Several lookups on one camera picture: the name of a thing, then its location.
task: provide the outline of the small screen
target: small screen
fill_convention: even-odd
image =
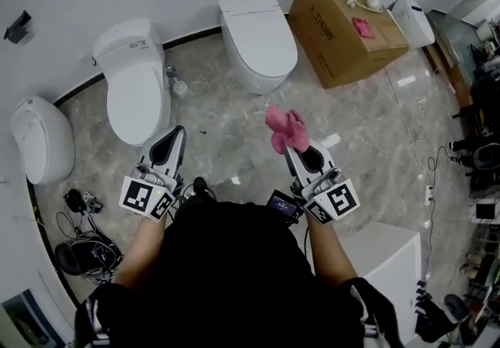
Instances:
[[[495,219],[495,204],[494,203],[478,203],[476,205],[476,217],[483,220]]]
[[[271,195],[267,206],[290,217],[293,216],[297,210],[297,203],[292,198],[276,190]]]

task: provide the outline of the white toilet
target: white toilet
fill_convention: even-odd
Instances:
[[[297,64],[297,46],[277,0],[219,0],[233,73],[253,94],[270,93]]]
[[[128,20],[106,30],[94,58],[108,81],[108,118],[124,142],[140,146],[170,122],[165,52],[148,19]]]
[[[10,118],[10,128],[32,184],[49,184],[68,177],[75,163],[70,122],[46,100],[24,100]]]

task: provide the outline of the toilet tank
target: toilet tank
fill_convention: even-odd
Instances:
[[[159,36],[148,19],[128,20],[108,28],[95,43],[93,56],[106,78],[137,64],[165,64]]]

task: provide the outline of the cardboard box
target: cardboard box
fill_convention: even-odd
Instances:
[[[288,15],[291,29],[325,88],[368,78],[409,49],[389,13],[358,6],[351,9],[346,1],[294,0]],[[352,23],[355,17],[368,22],[374,39],[358,34]]]

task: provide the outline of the pink cloth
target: pink cloth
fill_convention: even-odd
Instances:
[[[363,38],[375,39],[375,34],[372,31],[372,27],[368,24],[368,21],[352,17],[352,24],[356,31],[358,31],[358,34]]]
[[[274,131],[271,145],[279,154],[283,155],[285,146],[295,148],[300,153],[304,153],[309,147],[309,136],[305,129],[304,119],[295,110],[283,113],[276,106],[271,105],[266,113],[266,124]]]

